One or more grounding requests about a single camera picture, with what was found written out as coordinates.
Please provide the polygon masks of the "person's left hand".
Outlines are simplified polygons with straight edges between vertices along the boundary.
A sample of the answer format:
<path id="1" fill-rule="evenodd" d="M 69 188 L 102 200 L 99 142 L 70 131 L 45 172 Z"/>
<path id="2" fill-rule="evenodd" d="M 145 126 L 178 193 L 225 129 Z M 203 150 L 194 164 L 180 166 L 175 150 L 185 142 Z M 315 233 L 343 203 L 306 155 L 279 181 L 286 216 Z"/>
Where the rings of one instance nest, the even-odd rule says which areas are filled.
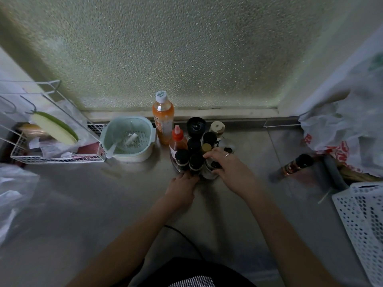
<path id="1" fill-rule="evenodd" d="M 189 206 L 193 202 L 195 187 L 194 188 L 174 188 L 173 179 L 171 180 L 165 192 L 165 199 L 174 210 L 178 210 L 180 208 Z"/>

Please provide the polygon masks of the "clear glass spice jar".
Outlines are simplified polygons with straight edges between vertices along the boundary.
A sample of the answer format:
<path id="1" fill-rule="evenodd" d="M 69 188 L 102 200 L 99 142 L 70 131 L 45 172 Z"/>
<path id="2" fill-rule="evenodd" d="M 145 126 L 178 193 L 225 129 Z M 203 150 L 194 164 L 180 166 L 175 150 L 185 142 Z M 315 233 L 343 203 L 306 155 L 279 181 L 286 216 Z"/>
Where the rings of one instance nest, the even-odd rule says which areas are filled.
<path id="1" fill-rule="evenodd" d="M 205 160 L 201 174 L 207 180 L 214 180 L 218 177 L 218 174 L 213 173 L 213 171 L 218 169 L 222 169 L 221 164 L 214 158 L 208 158 Z"/>

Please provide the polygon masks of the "person's right forearm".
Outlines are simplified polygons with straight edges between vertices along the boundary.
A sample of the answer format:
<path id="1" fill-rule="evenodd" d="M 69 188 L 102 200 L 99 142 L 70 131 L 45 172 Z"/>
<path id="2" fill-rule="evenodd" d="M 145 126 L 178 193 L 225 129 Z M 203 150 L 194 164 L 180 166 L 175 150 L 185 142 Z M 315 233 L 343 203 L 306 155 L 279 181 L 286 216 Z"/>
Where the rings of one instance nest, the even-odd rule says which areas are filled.
<path id="1" fill-rule="evenodd" d="M 255 217 L 286 287 L 342 287 L 263 189 L 250 184 L 239 195 Z"/>

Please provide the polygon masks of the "black cap spice bottle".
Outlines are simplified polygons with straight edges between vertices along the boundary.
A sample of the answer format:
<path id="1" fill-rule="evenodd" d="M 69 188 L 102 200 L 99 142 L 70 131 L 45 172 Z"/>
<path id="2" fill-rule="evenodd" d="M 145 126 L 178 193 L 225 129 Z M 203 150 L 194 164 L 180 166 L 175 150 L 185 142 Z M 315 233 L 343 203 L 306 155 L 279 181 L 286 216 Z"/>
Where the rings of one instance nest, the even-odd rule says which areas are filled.
<path id="1" fill-rule="evenodd" d="M 175 162 L 177 170 L 184 173 L 189 169 L 190 153 L 186 149 L 180 149 L 175 153 Z"/>
<path id="2" fill-rule="evenodd" d="M 203 144 L 209 144 L 212 148 L 216 146 L 217 135 L 214 132 L 206 132 L 203 135 Z"/>
<path id="3" fill-rule="evenodd" d="M 205 162 L 205 159 L 203 157 L 203 154 L 200 154 L 200 153 L 192 154 L 189 159 L 190 173 L 193 176 L 199 175 L 203 168 L 204 162 Z"/>
<path id="4" fill-rule="evenodd" d="M 202 143 L 197 138 L 190 138 L 187 142 L 187 147 L 190 155 L 200 153 Z"/>

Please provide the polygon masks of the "beige cap bottle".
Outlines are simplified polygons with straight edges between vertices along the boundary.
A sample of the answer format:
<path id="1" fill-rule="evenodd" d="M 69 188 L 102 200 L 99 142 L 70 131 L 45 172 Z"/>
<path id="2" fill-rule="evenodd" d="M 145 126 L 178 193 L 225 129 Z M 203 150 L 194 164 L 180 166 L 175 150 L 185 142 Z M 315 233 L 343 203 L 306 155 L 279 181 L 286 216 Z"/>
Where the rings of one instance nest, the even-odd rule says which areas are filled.
<path id="1" fill-rule="evenodd" d="M 221 121 L 214 121 L 211 123 L 209 132 L 212 132 L 216 135 L 216 143 L 219 143 L 219 141 L 222 138 L 223 133 L 225 132 L 226 126 Z"/>

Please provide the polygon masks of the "black round grinder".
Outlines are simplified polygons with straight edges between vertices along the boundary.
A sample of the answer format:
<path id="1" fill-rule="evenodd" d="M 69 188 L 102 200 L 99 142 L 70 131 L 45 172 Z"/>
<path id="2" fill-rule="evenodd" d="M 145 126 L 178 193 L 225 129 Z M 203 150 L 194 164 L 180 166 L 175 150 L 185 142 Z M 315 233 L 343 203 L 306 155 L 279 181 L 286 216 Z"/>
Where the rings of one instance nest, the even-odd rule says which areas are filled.
<path id="1" fill-rule="evenodd" d="M 191 117 L 187 121 L 188 137 L 191 139 L 201 139 L 206 131 L 206 121 L 200 117 Z"/>

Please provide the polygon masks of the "red squeeze sauce bottle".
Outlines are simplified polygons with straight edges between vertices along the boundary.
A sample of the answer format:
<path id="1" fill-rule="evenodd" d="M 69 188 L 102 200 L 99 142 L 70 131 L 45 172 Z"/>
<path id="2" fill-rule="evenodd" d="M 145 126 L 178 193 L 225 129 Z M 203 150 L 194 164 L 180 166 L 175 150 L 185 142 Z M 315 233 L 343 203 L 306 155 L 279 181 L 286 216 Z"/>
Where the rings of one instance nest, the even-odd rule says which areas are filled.
<path id="1" fill-rule="evenodd" d="M 187 139 L 184 136 L 183 130 L 179 125 L 175 125 L 172 130 L 172 138 L 169 142 L 170 154 L 173 160 L 175 160 L 176 152 L 179 150 L 187 150 Z"/>

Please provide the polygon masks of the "mint green colander bowl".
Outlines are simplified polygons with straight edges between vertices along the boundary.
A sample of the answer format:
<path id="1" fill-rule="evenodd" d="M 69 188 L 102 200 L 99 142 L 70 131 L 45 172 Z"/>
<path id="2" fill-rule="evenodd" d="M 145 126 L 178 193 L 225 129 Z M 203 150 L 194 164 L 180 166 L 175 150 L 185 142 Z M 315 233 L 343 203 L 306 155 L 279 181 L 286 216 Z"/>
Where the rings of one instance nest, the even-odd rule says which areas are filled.
<path id="1" fill-rule="evenodd" d="M 133 133 L 138 135 L 137 144 L 125 146 L 124 142 L 128 135 Z M 106 153 L 114 141 L 121 139 L 113 158 L 125 163 L 140 163 L 151 156 L 156 137 L 156 128 L 147 118 L 124 116 L 113 119 L 103 127 L 100 143 Z"/>

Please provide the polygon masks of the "orange bottle with white cap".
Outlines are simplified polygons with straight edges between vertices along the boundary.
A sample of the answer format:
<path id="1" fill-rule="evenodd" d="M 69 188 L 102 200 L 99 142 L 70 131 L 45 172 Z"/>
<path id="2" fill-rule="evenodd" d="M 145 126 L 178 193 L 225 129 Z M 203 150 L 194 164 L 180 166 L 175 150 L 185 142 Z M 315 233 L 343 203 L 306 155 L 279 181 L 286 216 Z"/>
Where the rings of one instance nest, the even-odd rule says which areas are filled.
<path id="1" fill-rule="evenodd" d="M 167 93 L 165 91 L 156 92 L 152 114 L 159 142 L 163 145 L 169 145 L 172 139 L 174 113 L 174 106 L 168 99 Z"/>

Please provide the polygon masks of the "dark bottle with copper label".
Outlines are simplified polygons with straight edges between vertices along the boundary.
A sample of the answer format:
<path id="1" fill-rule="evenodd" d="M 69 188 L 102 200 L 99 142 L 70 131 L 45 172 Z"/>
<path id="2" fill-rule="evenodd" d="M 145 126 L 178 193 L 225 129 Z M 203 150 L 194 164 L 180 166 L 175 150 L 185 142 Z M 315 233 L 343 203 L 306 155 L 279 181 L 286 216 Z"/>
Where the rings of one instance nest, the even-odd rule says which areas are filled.
<path id="1" fill-rule="evenodd" d="M 283 178 L 290 176 L 300 170 L 310 167 L 314 164 L 314 159 L 309 154 L 301 154 L 296 159 L 291 162 L 285 164 L 275 172 L 269 175 L 269 181 L 275 183 Z"/>

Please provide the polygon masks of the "person's black top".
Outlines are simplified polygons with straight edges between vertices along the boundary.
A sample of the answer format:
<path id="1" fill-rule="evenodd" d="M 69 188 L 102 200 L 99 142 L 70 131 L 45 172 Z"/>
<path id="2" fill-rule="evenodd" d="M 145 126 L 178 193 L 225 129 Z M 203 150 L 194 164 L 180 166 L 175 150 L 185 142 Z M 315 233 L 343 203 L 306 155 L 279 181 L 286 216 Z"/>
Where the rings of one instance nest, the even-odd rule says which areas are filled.
<path id="1" fill-rule="evenodd" d="M 221 264 L 173 258 L 137 287 L 257 287 L 238 272 Z"/>

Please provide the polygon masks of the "grey rolled cloth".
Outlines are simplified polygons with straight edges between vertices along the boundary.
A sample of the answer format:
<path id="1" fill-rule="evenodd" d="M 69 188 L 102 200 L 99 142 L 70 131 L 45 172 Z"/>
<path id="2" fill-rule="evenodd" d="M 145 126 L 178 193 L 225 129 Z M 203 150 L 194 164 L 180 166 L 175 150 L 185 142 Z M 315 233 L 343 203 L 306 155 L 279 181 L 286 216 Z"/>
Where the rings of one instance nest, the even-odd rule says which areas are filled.
<path id="1" fill-rule="evenodd" d="M 329 154 L 323 155 L 323 164 L 330 175 L 335 188 L 338 191 L 344 191 L 349 188 L 337 167 L 337 161 Z"/>

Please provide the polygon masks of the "frosted glass window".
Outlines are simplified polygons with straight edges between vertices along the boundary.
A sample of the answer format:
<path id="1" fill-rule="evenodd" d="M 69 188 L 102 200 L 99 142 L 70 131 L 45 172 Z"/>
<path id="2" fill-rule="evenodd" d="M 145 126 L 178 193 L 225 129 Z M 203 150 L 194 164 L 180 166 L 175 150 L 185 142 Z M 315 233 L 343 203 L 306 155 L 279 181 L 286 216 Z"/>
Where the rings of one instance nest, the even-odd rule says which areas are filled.
<path id="1" fill-rule="evenodd" d="M 0 0 L 0 18 L 82 110 L 277 107 L 338 0 Z"/>

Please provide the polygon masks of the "white plastic bag red print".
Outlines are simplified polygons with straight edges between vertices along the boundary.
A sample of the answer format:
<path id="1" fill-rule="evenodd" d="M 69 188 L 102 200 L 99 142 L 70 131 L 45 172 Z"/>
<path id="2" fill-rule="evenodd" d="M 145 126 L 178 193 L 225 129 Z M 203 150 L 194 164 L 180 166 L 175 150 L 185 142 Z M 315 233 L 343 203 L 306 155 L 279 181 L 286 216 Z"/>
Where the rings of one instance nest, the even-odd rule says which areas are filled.
<path id="1" fill-rule="evenodd" d="M 306 144 L 355 172 L 383 178 L 383 52 L 354 66 L 333 89 L 342 99 L 299 117 Z"/>

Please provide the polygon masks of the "clear plastic bag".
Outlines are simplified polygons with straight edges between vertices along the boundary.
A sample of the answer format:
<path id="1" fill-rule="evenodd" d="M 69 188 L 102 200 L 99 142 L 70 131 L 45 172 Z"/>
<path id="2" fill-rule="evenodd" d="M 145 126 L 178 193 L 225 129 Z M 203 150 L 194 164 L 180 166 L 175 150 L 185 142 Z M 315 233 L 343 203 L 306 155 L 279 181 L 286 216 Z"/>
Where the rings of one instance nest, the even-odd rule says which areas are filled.
<path id="1" fill-rule="evenodd" d="M 0 163 L 0 247 L 13 220 L 32 199 L 39 180 L 38 174 Z"/>

